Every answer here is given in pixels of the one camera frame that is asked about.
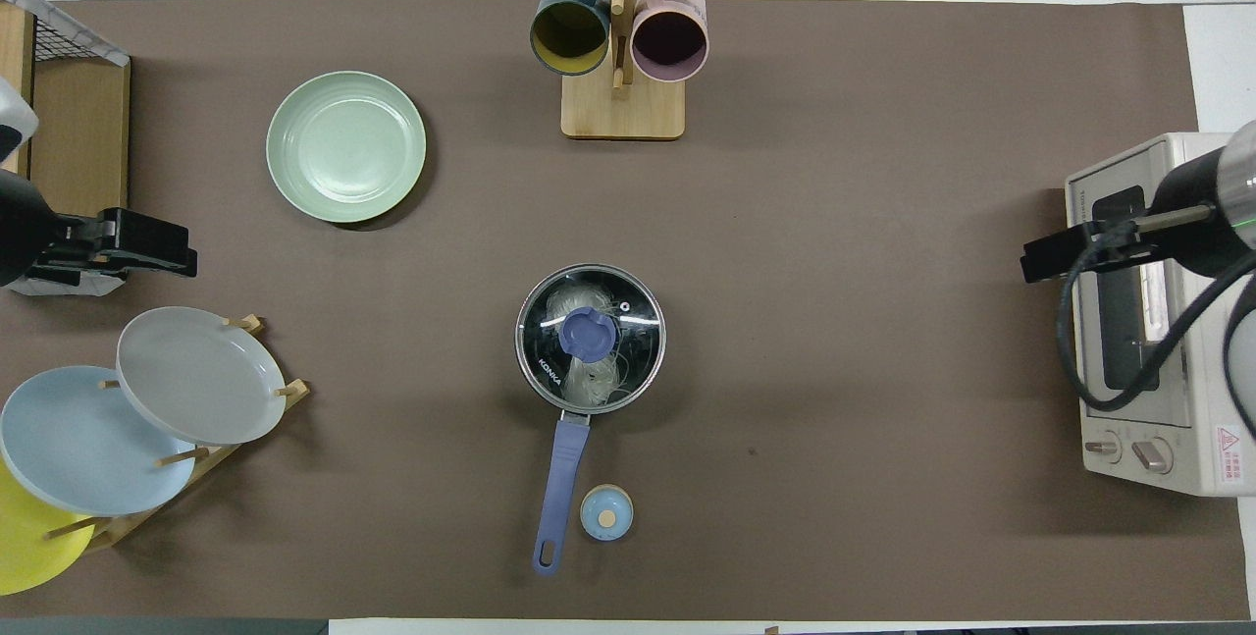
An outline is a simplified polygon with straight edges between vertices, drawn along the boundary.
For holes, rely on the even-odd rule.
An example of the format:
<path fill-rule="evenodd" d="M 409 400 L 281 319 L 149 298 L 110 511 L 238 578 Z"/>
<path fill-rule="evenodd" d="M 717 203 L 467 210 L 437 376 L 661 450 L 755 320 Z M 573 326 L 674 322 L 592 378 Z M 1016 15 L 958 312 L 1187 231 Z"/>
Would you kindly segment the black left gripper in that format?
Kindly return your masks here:
<path fill-rule="evenodd" d="M 188 246 L 188 228 L 108 207 L 94 218 L 55 215 L 54 237 L 36 255 L 34 277 L 80 286 L 85 279 L 126 279 L 133 270 L 154 270 L 193 279 L 198 253 Z"/>

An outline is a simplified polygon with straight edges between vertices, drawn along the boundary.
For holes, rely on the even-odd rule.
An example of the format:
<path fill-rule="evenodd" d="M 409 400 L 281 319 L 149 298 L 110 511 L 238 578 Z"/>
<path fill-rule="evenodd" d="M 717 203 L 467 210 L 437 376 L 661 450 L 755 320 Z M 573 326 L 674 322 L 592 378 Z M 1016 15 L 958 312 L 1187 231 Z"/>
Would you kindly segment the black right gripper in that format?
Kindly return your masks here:
<path fill-rule="evenodd" d="M 1140 238 L 1135 220 L 1076 223 L 1051 238 L 1024 243 L 1020 256 L 1022 281 L 1027 285 L 1064 279 L 1073 270 L 1107 274 L 1144 264 L 1149 264 L 1149 243 Z"/>

